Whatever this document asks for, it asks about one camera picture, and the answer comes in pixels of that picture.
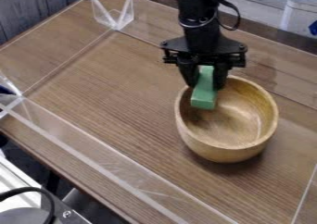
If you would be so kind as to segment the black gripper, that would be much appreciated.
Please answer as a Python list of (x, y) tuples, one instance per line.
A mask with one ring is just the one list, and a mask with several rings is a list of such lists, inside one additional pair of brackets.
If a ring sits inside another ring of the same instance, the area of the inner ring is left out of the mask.
[[(212, 86), (215, 90), (222, 90), (227, 72), (231, 68), (243, 68), (246, 65), (247, 46), (222, 34), (218, 19), (203, 21), (179, 19), (177, 22), (183, 35), (159, 44), (164, 52), (163, 62), (173, 64), (179, 56), (187, 56), (199, 64), (212, 65)], [(199, 78), (197, 66), (179, 64), (177, 69), (185, 84), (193, 87)]]

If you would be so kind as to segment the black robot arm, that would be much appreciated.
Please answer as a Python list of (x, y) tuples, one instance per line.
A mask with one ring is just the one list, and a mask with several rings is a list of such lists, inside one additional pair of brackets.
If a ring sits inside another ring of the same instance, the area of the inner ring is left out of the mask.
[[(219, 5), (236, 12), (236, 22), (231, 27), (220, 22)], [(159, 44), (164, 53), (163, 62), (177, 66), (189, 87), (197, 84), (197, 67), (213, 67), (212, 87), (222, 90), (228, 71), (246, 66), (246, 44), (227, 38), (220, 31), (220, 28), (228, 31), (239, 28), (239, 9), (226, 0), (176, 0), (176, 6), (183, 35)]]

